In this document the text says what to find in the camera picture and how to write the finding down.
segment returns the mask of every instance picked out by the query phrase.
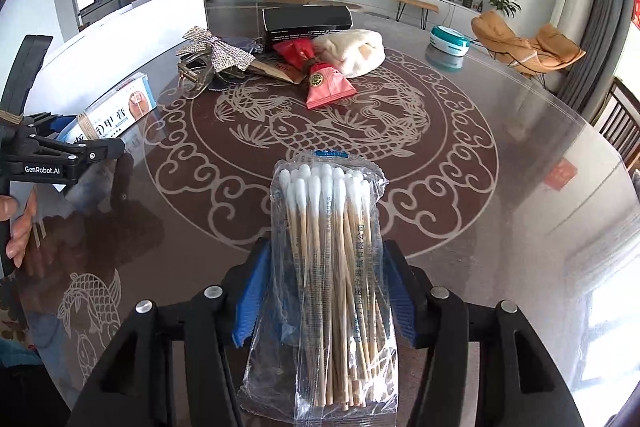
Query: cotton tip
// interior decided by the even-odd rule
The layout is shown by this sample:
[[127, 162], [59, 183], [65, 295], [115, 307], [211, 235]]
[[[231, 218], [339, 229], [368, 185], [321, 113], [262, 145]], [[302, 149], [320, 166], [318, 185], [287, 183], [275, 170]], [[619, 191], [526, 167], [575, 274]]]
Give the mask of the cotton tip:
[[311, 167], [309, 167], [309, 165], [307, 165], [306, 163], [303, 163], [300, 166], [300, 177], [303, 180], [308, 180], [311, 177]]
[[296, 203], [300, 212], [306, 210], [306, 182], [298, 178], [294, 184], [296, 188]]
[[333, 170], [332, 166], [329, 165], [328, 163], [323, 163], [322, 167], [320, 168], [320, 170], [322, 171], [322, 177], [323, 178], [325, 176], [329, 176], [330, 178], [332, 178], [334, 176], [334, 170]]
[[371, 187], [366, 180], [360, 181], [360, 195], [362, 197], [362, 210], [369, 214], [371, 208]]
[[291, 214], [295, 214], [296, 213], [296, 188], [293, 183], [290, 183], [289, 186], [287, 187], [286, 198], [287, 198], [287, 208], [289, 209], [289, 212], [291, 212]]
[[334, 178], [334, 209], [339, 214], [344, 212], [344, 201], [347, 198], [347, 187], [342, 178]]
[[331, 204], [334, 197], [334, 179], [330, 175], [322, 176], [322, 201]]
[[280, 178], [280, 187], [282, 188], [282, 191], [287, 193], [287, 187], [289, 187], [291, 182], [291, 173], [287, 171], [287, 169], [283, 169], [280, 171], [278, 177]]
[[356, 213], [360, 215], [362, 213], [362, 198], [360, 197], [360, 181], [357, 178], [351, 177], [347, 183], [347, 194], [349, 200], [353, 206], [356, 207]]
[[309, 178], [309, 202], [311, 206], [311, 213], [314, 216], [318, 215], [320, 208], [320, 178], [318, 176], [311, 176]]

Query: white fluffy bag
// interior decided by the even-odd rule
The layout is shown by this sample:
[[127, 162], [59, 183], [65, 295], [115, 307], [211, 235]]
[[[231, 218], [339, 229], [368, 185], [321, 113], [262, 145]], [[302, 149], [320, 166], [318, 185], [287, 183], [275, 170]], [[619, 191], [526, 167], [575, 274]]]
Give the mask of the white fluffy bag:
[[382, 35], [369, 30], [345, 30], [313, 39], [316, 57], [347, 78], [375, 70], [385, 60]]

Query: red snack bag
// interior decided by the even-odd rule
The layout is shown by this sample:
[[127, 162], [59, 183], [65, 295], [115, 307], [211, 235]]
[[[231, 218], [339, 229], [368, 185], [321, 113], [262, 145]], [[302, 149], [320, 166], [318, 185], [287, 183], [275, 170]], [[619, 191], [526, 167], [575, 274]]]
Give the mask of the red snack bag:
[[356, 90], [340, 71], [316, 58], [311, 40], [295, 39], [273, 45], [284, 59], [303, 73], [308, 71], [309, 94], [306, 108], [314, 109], [356, 94]]

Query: orange chair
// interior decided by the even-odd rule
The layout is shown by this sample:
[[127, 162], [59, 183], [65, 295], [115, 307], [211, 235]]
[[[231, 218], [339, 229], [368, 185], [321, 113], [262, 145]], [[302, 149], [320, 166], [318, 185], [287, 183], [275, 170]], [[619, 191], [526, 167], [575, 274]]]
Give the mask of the orange chair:
[[549, 23], [535, 38], [520, 38], [494, 10], [472, 19], [471, 29], [493, 58], [527, 76], [561, 70], [585, 54]]

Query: black box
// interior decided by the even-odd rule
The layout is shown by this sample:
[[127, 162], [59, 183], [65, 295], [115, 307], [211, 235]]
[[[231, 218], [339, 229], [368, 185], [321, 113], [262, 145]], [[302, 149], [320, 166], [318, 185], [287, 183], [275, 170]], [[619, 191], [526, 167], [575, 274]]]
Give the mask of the black box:
[[346, 6], [287, 6], [262, 11], [264, 49], [276, 42], [348, 30], [353, 26]]

